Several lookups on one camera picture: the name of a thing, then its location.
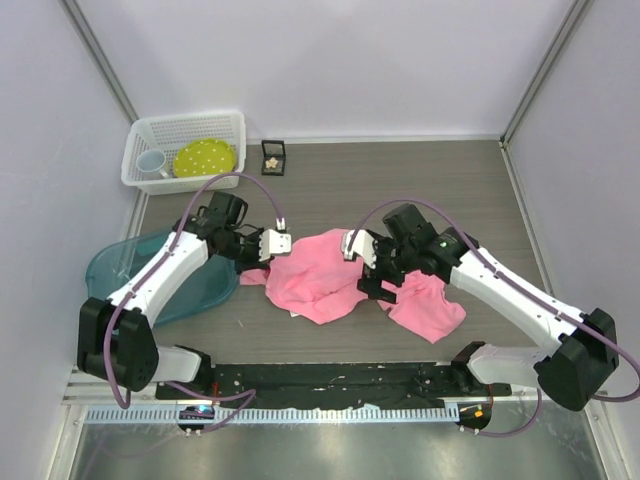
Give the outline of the pink t-shirt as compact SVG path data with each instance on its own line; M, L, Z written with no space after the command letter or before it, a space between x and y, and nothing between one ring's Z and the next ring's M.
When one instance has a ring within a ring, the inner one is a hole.
M245 286L262 285L266 297L293 316L318 325L336 321L351 313L367 295L357 289L362 260L346 262L340 250L344 229L304 237L293 243L287 256L277 256L267 270L255 269L240 275ZM445 297L442 280L409 273L400 287L386 283L396 295L394 303L378 305L401 327L436 343L451 334L466 317L463 307Z

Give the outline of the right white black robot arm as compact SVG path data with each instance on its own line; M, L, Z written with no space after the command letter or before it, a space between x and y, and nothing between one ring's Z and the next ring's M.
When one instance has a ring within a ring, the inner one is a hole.
M534 343L531 348L470 344L451 371L460 393L515 384L539 388L558 405L580 411L617 369L616 326L605 311L585 313L551 297L455 227L437 231L413 204L398 206L383 224L384 235L360 228L343 236L345 260L363 261L360 291L393 303L396 296L385 286L400 287L409 274L420 272L479 299Z

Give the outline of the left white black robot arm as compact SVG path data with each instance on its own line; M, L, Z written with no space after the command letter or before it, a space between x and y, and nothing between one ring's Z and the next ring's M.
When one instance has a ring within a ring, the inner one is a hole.
M179 288L213 256L249 269L267 266L290 240L279 228L241 231L247 203L216 193L208 205L177 221L160 250L122 287L91 297L79 312L76 365L115 391L139 392L151 383L177 382L190 398L213 385L206 355L187 347L157 345L153 326Z

